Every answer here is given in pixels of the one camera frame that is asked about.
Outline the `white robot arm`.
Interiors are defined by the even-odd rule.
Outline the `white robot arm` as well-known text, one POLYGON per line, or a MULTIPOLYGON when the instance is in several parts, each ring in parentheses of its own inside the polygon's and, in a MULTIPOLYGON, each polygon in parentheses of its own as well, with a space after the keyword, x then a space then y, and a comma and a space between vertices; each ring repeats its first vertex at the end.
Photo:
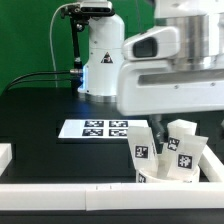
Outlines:
POLYGON ((147 0, 154 26, 123 42, 93 43, 86 88, 106 93, 106 66, 116 77, 118 110, 155 115, 224 109, 224 0, 147 0))

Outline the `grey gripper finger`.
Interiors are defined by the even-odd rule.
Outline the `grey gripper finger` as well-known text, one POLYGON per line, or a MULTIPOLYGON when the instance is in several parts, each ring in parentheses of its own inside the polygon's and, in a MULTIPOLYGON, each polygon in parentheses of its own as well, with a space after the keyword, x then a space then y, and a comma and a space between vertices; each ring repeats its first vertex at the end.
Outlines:
POLYGON ((160 144, 163 144, 165 140, 165 130, 161 123, 162 116, 160 114, 150 115, 149 119, 150 119, 151 127, 154 131, 155 137, 157 138, 160 144))

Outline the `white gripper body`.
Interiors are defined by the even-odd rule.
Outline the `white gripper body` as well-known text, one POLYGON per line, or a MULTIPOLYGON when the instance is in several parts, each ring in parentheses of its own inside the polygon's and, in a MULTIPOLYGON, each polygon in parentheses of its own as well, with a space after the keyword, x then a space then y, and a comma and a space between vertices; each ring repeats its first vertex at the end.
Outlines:
POLYGON ((224 109, 224 51, 200 58, 183 51, 181 32, 155 26, 128 38, 117 82, 117 108, 126 115, 224 109))

